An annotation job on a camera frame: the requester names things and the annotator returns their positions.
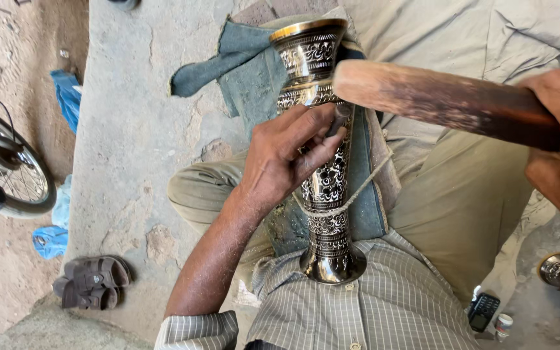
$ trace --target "man's left hand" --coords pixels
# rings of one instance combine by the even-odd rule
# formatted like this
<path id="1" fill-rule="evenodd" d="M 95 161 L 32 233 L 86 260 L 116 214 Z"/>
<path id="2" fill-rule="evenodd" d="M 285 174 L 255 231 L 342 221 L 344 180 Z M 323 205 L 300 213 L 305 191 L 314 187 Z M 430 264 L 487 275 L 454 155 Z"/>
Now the man's left hand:
<path id="1" fill-rule="evenodd" d="M 244 209 L 262 219 L 328 162 L 347 133 L 325 137 L 334 119 L 335 105 L 326 103 L 312 109 L 297 105 L 252 131 L 250 150 L 241 183 L 235 188 Z M 299 148 L 310 150 L 300 154 Z"/>

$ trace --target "brown sandal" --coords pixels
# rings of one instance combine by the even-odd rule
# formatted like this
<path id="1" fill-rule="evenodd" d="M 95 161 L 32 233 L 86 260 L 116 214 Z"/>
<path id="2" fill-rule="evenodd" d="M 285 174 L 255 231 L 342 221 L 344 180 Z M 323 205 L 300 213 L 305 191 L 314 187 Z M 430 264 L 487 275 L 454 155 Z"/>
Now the brown sandal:
<path id="1" fill-rule="evenodd" d="M 63 283 L 62 280 L 56 280 L 53 284 L 53 290 L 56 290 L 56 284 L 60 286 L 61 283 Z M 113 309 L 120 299 L 120 291 L 118 288 L 99 288 L 86 293 L 79 293 L 75 289 L 75 283 L 70 280 L 64 285 L 62 293 L 63 309 L 73 308 L 75 306 L 78 306 L 80 309 Z"/>
<path id="2" fill-rule="evenodd" d="M 126 262 L 113 255 L 73 260 L 64 265 L 64 273 L 81 294 L 93 289 L 126 287 L 132 280 Z"/>

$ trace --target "black cell phone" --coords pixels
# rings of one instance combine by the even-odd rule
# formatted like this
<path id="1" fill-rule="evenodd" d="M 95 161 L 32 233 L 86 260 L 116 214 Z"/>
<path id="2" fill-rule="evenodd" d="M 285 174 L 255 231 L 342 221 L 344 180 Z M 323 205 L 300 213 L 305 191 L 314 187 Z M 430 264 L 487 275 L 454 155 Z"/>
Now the black cell phone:
<path id="1" fill-rule="evenodd" d="M 487 325 L 490 324 L 499 305 L 500 299 L 487 293 L 479 294 L 477 300 L 473 302 L 471 310 L 468 312 L 468 320 L 472 330 L 483 333 Z"/>

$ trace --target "khaki trousers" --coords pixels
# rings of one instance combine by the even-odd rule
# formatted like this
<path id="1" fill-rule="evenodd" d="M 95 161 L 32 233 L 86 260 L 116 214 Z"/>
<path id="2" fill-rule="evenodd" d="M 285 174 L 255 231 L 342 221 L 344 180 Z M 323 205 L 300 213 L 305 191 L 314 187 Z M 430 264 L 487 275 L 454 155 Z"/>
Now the khaki trousers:
<path id="1" fill-rule="evenodd" d="M 207 230 L 241 180 L 246 155 L 193 164 L 170 179 L 168 198 L 199 233 Z M 494 266 L 528 202 L 527 157 L 524 146 L 445 131 L 387 213 L 389 225 L 431 260 L 463 305 Z M 254 265 L 273 254 L 268 237 L 257 230 L 236 276 L 251 289 Z"/>

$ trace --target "wooden mallet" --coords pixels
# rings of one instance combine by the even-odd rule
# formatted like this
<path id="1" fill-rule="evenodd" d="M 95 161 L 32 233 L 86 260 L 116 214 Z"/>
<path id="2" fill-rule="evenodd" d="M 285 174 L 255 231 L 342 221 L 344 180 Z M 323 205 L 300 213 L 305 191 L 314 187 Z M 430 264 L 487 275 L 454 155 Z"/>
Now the wooden mallet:
<path id="1" fill-rule="evenodd" d="M 527 88 L 365 60 L 343 60 L 334 93 L 346 101 L 426 123 L 560 150 L 560 125 Z"/>

